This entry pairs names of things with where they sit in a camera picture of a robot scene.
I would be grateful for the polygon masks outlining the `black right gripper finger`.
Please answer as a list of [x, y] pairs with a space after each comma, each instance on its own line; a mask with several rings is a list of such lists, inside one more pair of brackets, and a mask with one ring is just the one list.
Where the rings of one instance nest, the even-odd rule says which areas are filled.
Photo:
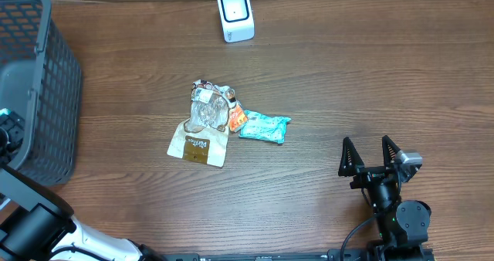
[[338, 175], [340, 177], [355, 176], [361, 173], [364, 168], [364, 162], [354, 147], [354, 143], [349, 137], [345, 137]]
[[384, 166], [390, 167], [401, 149], [387, 135], [382, 137], [382, 149]]

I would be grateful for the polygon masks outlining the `teal tissue pack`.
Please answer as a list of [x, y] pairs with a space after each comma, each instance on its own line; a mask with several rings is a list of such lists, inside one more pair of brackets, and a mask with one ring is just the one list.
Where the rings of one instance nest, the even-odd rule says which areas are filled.
[[289, 117], [269, 117], [264, 114], [246, 110], [248, 121], [240, 130], [241, 138], [270, 141], [283, 144], [287, 124], [291, 121]]

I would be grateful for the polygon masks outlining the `small orange box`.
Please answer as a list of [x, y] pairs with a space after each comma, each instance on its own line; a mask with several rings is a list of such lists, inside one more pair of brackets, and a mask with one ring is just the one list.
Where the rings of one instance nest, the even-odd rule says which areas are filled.
[[238, 132], [245, 126], [248, 120], [249, 118], [245, 115], [240, 103], [237, 103], [235, 107], [229, 110], [228, 127], [230, 131]]

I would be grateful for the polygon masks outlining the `brown clear snack bag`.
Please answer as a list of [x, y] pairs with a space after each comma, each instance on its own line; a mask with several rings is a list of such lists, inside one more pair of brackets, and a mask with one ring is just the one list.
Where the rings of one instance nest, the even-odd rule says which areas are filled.
[[207, 80], [192, 84], [190, 117], [176, 128], [167, 154], [221, 168], [224, 165], [230, 111], [237, 106], [235, 90]]

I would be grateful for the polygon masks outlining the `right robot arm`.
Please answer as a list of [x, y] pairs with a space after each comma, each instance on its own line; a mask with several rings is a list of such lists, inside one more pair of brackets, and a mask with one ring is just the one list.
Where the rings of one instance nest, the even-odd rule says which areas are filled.
[[[433, 260], [428, 241], [431, 208], [418, 200], [403, 200], [402, 185], [410, 181], [423, 165], [417, 151], [401, 150], [387, 135], [382, 137], [383, 164], [364, 164], [349, 137], [343, 139], [338, 175], [351, 177], [350, 188], [359, 190], [373, 215], [346, 236], [338, 252], [339, 260]], [[379, 240], [370, 241], [357, 253], [347, 250], [350, 239], [363, 227], [377, 223]]]

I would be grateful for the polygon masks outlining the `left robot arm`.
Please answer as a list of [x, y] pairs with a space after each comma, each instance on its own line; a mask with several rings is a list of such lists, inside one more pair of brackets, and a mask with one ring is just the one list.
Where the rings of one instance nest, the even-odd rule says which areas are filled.
[[57, 194], [8, 165], [1, 193], [18, 208], [1, 223], [1, 255], [7, 260], [164, 260], [144, 244], [117, 239], [84, 225]]

